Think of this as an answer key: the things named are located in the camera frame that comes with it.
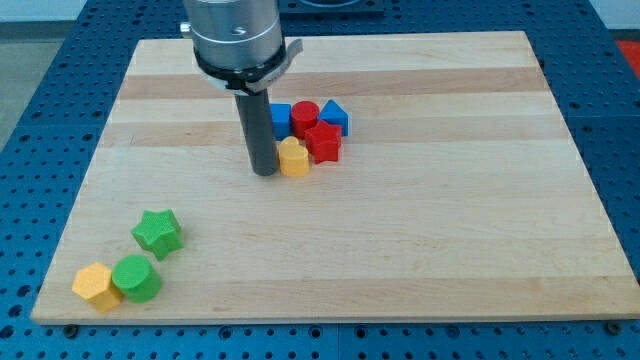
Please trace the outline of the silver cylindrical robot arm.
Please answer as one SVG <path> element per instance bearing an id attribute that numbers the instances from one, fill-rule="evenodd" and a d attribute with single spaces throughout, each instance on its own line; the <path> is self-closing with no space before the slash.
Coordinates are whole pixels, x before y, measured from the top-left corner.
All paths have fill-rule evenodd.
<path id="1" fill-rule="evenodd" d="M 279 170 L 268 88 L 287 56 L 278 5 L 268 0 L 185 0 L 197 65 L 235 97 L 252 170 Z"/>

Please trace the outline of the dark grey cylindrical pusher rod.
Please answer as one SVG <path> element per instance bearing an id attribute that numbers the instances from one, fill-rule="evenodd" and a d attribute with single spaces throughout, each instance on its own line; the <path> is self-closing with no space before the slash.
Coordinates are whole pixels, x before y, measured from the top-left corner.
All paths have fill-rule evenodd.
<path id="1" fill-rule="evenodd" d="M 279 157 L 268 91 L 236 95 L 235 101 L 253 172 L 273 175 L 279 170 Z"/>

